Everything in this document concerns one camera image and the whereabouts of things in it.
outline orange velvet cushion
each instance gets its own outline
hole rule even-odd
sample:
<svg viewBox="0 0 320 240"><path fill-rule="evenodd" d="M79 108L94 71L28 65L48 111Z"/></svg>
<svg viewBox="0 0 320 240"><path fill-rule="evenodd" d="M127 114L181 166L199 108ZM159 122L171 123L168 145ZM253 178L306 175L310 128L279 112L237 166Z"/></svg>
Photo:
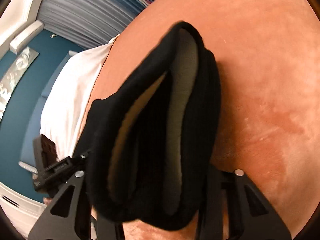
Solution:
<svg viewBox="0 0 320 240"><path fill-rule="evenodd" d="M156 0L113 45L88 109L180 20L199 31L220 71L212 162L243 169L295 236L320 201L320 22L306 0Z"/></svg>

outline white sheet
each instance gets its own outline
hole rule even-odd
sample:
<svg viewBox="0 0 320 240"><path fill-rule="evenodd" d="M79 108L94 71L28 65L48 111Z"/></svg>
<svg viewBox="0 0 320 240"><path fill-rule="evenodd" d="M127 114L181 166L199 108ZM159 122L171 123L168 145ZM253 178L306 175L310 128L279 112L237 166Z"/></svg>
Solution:
<svg viewBox="0 0 320 240"><path fill-rule="evenodd" d="M56 144L60 160L73 154L91 91L118 36L70 58L52 87L41 114L40 133Z"/></svg>

